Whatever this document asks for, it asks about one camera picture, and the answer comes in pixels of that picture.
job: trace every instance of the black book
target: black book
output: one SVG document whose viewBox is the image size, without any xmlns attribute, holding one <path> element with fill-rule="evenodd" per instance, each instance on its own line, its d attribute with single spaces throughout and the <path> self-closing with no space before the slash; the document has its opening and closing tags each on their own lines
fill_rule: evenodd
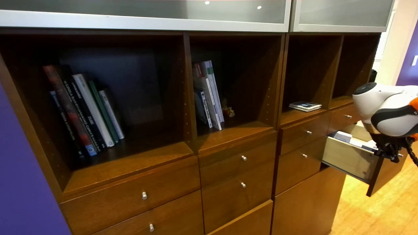
<svg viewBox="0 0 418 235">
<path fill-rule="evenodd" d="M 56 97 L 55 91 L 49 92 L 51 94 L 52 100 L 54 100 L 54 104 L 58 109 L 58 112 L 61 116 L 61 119 L 64 122 L 65 128 L 68 130 L 69 137 L 73 143 L 73 147 L 75 148 L 75 152 L 78 155 L 78 158 L 84 158 L 84 152 L 82 146 L 76 139 L 77 132 L 74 130 L 74 128 L 71 126 L 71 123 L 68 121 L 66 112 L 64 111 L 63 107 L 61 106 L 60 102 L 58 101 L 58 98 Z"/>
<path fill-rule="evenodd" d="M 86 102 L 84 101 L 81 93 L 75 83 L 73 77 L 71 76 L 72 72 L 69 66 L 63 66 L 62 70 L 64 71 L 64 76 L 62 78 L 62 82 L 68 92 L 68 95 L 73 102 L 83 125 L 85 126 L 90 138 L 94 146 L 97 149 L 97 152 L 101 152 L 106 148 L 105 142 L 103 141 L 103 137 L 97 128 L 97 125 L 88 109 Z"/>
</svg>

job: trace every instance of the white wall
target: white wall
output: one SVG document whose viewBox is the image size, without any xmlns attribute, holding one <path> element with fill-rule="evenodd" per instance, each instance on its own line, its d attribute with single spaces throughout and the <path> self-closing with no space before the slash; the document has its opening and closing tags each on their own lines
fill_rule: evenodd
<svg viewBox="0 0 418 235">
<path fill-rule="evenodd" d="M 418 20 L 418 0 L 399 0 L 392 27 L 387 37 L 376 82 L 395 85 Z"/>
</svg>

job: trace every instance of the open drawer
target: open drawer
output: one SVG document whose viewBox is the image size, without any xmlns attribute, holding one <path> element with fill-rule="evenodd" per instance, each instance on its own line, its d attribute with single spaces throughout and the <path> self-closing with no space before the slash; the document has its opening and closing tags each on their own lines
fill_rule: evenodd
<svg viewBox="0 0 418 235">
<path fill-rule="evenodd" d="M 352 134 L 354 142 L 360 144 L 372 139 L 361 123 L 350 125 L 341 131 Z M 402 149 L 400 154 L 400 162 L 393 163 L 364 148 L 328 137 L 322 162 L 367 183 L 367 196 L 370 197 L 401 171 L 407 151 Z"/>
</svg>

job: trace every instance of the purple wall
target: purple wall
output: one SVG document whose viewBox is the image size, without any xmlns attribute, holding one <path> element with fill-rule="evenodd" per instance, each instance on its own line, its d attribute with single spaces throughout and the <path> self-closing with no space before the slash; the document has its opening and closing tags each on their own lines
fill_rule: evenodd
<svg viewBox="0 0 418 235">
<path fill-rule="evenodd" d="M 0 234 L 70 235 L 0 85 Z"/>
<path fill-rule="evenodd" d="M 415 26 L 414 34 L 412 35 L 402 69 L 399 73 L 396 83 L 398 86 L 418 85 L 418 64 L 411 66 L 415 55 L 418 55 L 418 23 Z"/>
</svg>

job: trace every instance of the green book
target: green book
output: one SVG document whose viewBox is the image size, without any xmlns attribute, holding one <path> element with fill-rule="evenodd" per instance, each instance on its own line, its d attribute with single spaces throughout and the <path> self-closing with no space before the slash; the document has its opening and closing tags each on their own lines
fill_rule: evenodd
<svg viewBox="0 0 418 235">
<path fill-rule="evenodd" d="M 103 104 L 102 99 L 100 98 L 99 92 L 97 91 L 96 84 L 94 83 L 94 81 L 89 81 L 89 84 L 90 84 L 90 88 L 92 89 L 94 99 L 96 100 L 96 103 L 99 106 L 104 122 L 106 123 L 106 126 L 110 131 L 110 135 L 112 136 L 114 143 L 119 143 L 119 137 L 116 133 L 116 129 L 113 126 L 113 123 L 110 120 L 109 115 L 107 114 L 105 105 Z"/>
</svg>

